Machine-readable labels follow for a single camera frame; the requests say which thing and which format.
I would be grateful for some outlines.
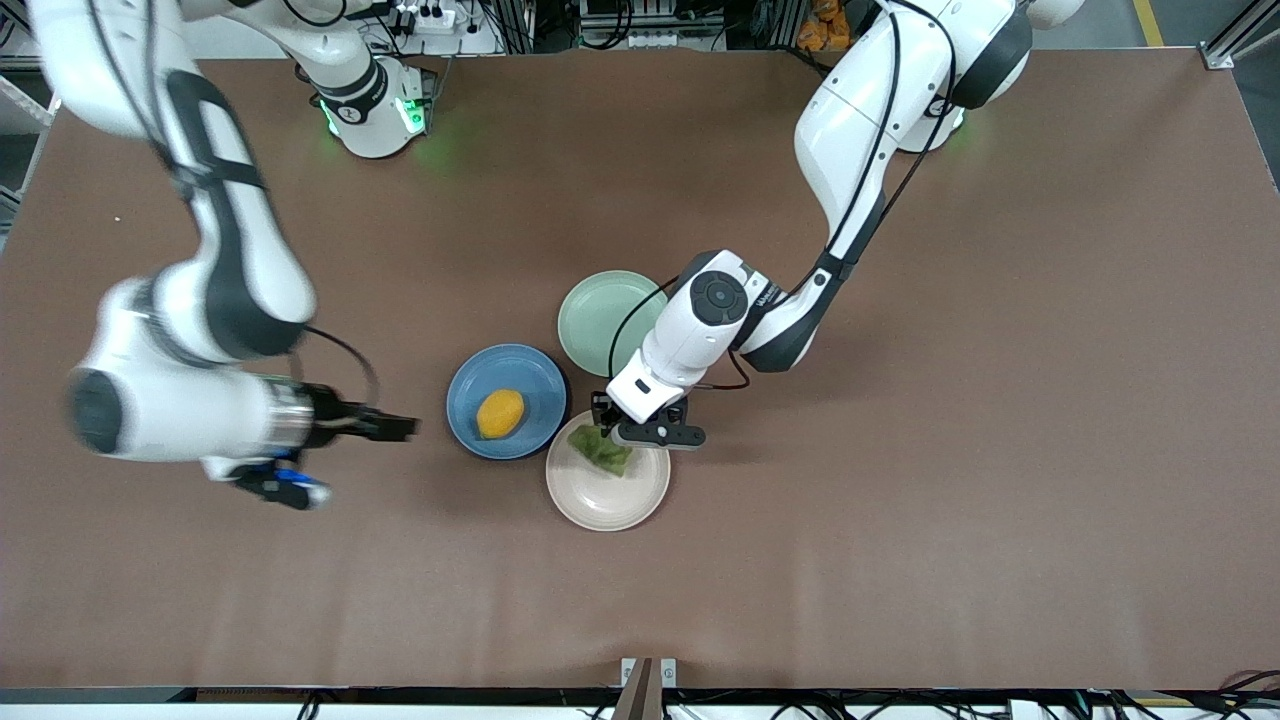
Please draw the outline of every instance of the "green leafy vegetable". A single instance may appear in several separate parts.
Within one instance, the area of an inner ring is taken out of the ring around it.
[[[591,465],[622,477],[627,470],[627,460],[631,459],[631,448],[621,447],[607,437],[600,437],[600,428],[595,425],[582,425],[568,434],[568,443],[573,450],[582,454],[591,461]]]

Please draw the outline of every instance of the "green plate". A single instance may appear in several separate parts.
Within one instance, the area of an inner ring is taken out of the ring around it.
[[[564,297],[556,322],[568,359],[593,375],[609,377],[613,333],[627,313],[655,290],[658,283],[628,270],[605,270],[577,283]],[[631,316],[613,351],[614,373],[631,360],[666,306],[667,296],[659,292]]]

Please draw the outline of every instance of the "brown table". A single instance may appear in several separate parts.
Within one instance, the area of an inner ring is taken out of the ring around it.
[[[465,60],[434,137],[365,161],[284,63],[207,72],[317,324],[422,433],[314,454],[338,492],[316,514],[82,450],[63,387],[99,297],[195,237],[141,143],[60,114],[0,259],[4,684],[584,685],[644,653],[689,685],[1280,665],[1280,201],[1193,51],[1036,54],[925,161],[804,364],[695,397],[707,447],[620,534],[563,519],[541,456],[461,450],[449,377],[495,342],[563,359],[556,309],[596,270],[732,247],[790,284],[826,232],[791,147],[818,78],[763,54]],[[305,360],[361,392],[340,352]],[[600,383],[570,375],[585,409]]]

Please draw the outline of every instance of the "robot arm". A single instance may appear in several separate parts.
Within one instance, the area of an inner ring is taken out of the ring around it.
[[[1015,0],[882,5],[796,124],[796,156],[829,229],[813,269],[786,293],[730,250],[695,258],[607,397],[594,398],[616,442],[701,445],[703,432],[684,424],[684,397],[724,352],[764,373],[794,368],[879,224],[888,158],[913,129],[941,126],[948,96],[977,108],[1021,73],[1030,26]]]
[[[403,441],[416,421],[239,369],[293,348],[315,295],[236,114],[186,51],[178,4],[41,0],[32,19],[56,49],[45,67],[67,106],[106,132],[148,140],[200,233],[193,258],[104,297],[72,377],[79,437],[104,455],[201,460],[211,479],[266,500],[323,505],[328,488],[279,459],[339,433]]]

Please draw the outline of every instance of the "yellow lemon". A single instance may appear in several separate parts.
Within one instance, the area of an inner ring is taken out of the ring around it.
[[[525,398],[513,389],[495,389],[489,393],[476,411],[476,425],[484,439],[498,439],[511,434],[525,416]]]

